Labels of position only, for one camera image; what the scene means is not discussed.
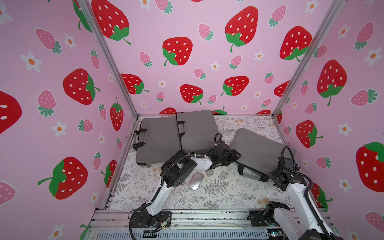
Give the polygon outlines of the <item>grey laptop bag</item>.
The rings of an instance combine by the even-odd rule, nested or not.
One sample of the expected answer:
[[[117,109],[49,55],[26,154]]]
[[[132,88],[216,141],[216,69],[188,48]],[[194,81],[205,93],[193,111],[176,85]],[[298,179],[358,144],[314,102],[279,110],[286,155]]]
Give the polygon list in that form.
[[[204,154],[215,146],[219,132],[212,111],[177,113],[181,147],[188,153]]]
[[[272,177],[284,147],[284,144],[244,128],[238,130],[230,144],[230,149],[241,155],[236,160],[239,174],[260,182],[267,182]]]
[[[135,131],[136,163],[141,166],[164,163],[181,149],[177,117],[145,118]]]

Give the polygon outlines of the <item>silver computer mouse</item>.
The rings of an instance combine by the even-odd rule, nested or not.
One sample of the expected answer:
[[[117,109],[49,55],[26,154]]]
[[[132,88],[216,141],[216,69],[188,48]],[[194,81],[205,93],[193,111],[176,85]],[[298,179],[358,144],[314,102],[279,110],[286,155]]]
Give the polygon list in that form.
[[[189,188],[192,191],[196,191],[204,180],[204,175],[201,173],[195,173],[189,182]]]

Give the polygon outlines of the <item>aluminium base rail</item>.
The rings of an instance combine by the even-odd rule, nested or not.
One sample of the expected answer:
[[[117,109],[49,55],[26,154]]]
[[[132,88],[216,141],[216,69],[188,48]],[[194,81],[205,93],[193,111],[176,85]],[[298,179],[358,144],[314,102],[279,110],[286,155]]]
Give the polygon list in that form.
[[[96,210],[81,236],[82,240],[283,240],[281,229],[253,227],[246,218],[250,211],[264,209],[164,210],[172,212],[171,226],[129,228],[133,210]],[[334,225],[319,209],[326,224]]]

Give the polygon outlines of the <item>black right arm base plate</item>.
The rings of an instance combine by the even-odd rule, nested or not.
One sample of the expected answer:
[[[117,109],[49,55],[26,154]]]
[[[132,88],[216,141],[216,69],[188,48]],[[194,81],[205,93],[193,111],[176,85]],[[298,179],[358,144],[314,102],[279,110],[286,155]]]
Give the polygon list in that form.
[[[246,218],[248,221],[251,222],[253,227],[275,227],[278,226],[278,224],[268,218],[266,214],[266,210],[262,211],[250,211],[250,214]]]

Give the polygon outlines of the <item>aluminium frame post left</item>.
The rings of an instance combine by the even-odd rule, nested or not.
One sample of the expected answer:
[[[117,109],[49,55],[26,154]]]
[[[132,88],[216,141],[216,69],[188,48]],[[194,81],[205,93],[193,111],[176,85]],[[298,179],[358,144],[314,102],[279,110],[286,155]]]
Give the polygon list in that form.
[[[99,44],[99,47],[106,59],[106,62],[111,70],[111,73],[113,75],[113,77],[115,78],[115,82],[121,92],[121,94],[123,95],[123,98],[126,102],[126,104],[128,105],[133,117],[135,119],[137,119],[139,117],[139,114],[137,113],[137,110],[130,98],[130,94],[126,88],[126,85],[124,83],[124,80],[117,68],[117,65],[113,59],[113,56],[111,54],[111,51],[109,49],[109,47],[107,46],[107,43],[104,39],[104,35],[102,34],[102,31],[97,23],[97,20],[95,18],[95,15],[92,11],[92,8],[91,8],[91,4],[89,3],[89,1],[85,1],[85,0],[80,0],[78,1],[81,8],[82,8],[82,11],[83,11],[83,14],[87,20],[87,22],[89,23],[89,26],[90,28],[92,29],[93,31],[93,34],[97,40],[97,43]]]

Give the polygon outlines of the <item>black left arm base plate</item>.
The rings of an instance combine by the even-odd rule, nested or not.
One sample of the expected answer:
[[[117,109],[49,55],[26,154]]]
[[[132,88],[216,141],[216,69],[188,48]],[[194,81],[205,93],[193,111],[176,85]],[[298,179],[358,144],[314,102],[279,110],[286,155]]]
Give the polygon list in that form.
[[[130,224],[133,228],[160,228],[170,227],[172,222],[172,212],[161,211],[159,214],[151,216],[147,210],[137,211],[131,215]]]

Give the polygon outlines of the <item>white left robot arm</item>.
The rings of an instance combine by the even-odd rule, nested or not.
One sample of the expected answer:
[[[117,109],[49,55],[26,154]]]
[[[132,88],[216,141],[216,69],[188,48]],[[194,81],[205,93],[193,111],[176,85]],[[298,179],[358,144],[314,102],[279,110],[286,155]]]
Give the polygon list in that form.
[[[163,206],[175,188],[179,187],[194,170],[209,171],[217,167],[227,167],[242,156],[222,141],[221,133],[215,135],[214,142],[214,147],[202,154],[179,150],[162,165],[160,183],[153,198],[129,213],[129,228],[161,230],[169,227],[172,212],[163,211]]]

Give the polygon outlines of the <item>floral patterned table mat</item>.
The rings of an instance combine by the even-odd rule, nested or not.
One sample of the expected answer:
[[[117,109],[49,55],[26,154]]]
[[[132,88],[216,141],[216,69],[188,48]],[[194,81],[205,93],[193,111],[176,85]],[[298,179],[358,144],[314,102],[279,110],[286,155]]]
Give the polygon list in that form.
[[[281,143],[276,124],[269,116],[216,116],[223,140],[230,144],[240,128],[250,130],[267,139]],[[136,151],[130,149],[109,210],[132,210],[149,202],[158,186],[161,164],[140,166]],[[285,203],[293,208],[287,193],[274,186],[273,181],[260,182],[239,175],[238,165],[202,171],[204,179],[197,190],[189,188],[188,177],[175,188],[164,204],[164,209],[263,209],[270,201]]]

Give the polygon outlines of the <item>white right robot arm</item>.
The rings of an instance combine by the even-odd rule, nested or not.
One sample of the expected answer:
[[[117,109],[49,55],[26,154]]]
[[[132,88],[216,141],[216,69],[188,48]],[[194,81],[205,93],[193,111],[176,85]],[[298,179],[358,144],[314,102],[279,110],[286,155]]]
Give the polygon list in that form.
[[[278,167],[271,172],[274,186],[286,192],[293,203],[297,219],[288,205],[270,201],[264,210],[250,211],[247,220],[253,226],[279,227],[284,240],[341,240],[326,224],[310,196],[313,181],[299,169],[291,148],[284,146]]]

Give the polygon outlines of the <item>aluminium frame post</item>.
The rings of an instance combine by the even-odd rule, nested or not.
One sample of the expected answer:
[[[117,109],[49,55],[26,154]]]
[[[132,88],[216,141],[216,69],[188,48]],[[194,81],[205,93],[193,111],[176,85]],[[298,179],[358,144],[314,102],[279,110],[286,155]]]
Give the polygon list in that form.
[[[81,8],[82,8],[82,11],[83,11],[83,14],[87,20],[87,22],[89,23],[89,26],[90,28],[92,29],[93,31],[93,34],[97,40],[97,43],[99,44],[99,47],[106,59],[106,62],[111,70],[111,73],[113,75],[113,77],[115,78],[115,82],[121,92],[121,94],[123,95],[123,98],[126,102],[126,104],[128,105],[133,117],[135,119],[137,119],[139,117],[139,114],[137,113],[137,110],[130,98],[130,94],[126,88],[126,85],[124,83],[124,80],[117,68],[117,65],[113,59],[113,56],[111,54],[111,51],[109,49],[109,47],[107,46],[107,43],[104,39],[104,35],[102,34],[102,31],[97,23],[97,20],[95,18],[95,15],[92,11],[92,8],[91,8],[91,4],[89,3],[89,1],[85,1],[85,0],[80,0],[78,1]]]
[[[324,37],[327,35],[329,28],[332,26],[333,22],[337,18],[344,4],[345,4],[345,1],[334,0],[330,5],[330,8],[327,11],[323,21],[321,22],[316,34],[314,35],[308,50],[305,52],[304,57],[302,58],[293,76],[291,77],[290,82],[283,94],[283,97],[279,101],[274,113],[272,114],[273,120],[277,119],[278,113],[282,110],[285,102],[287,101],[288,97],[294,90],[295,85],[297,84],[298,80],[301,78],[302,74],[306,70],[307,64],[311,61],[315,50],[317,49],[318,45],[322,42]]]

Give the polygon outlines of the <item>aluminium frame post right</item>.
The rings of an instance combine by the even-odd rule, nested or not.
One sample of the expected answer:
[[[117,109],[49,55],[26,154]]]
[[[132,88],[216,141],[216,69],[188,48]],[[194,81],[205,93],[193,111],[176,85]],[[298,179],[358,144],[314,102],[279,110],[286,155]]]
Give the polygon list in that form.
[[[283,97],[279,101],[274,113],[272,114],[273,120],[277,119],[278,113],[282,110],[285,102],[287,101],[288,97],[294,90],[295,85],[297,84],[298,80],[301,78],[302,74],[306,70],[307,64],[311,61],[315,50],[317,49],[318,45],[322,42],[324,37],[327,35],[329,28],[332,26],[333,22],[337,18],[344,4],[345,4],[345,1],[334,0],[330,5],[330,8],[327,11],[323,21],[321,22],[316,34],[314,35],[308,50],[305,52],[304,57],[302,58],[293,76],[291,77],[290,82],[283,94]]]

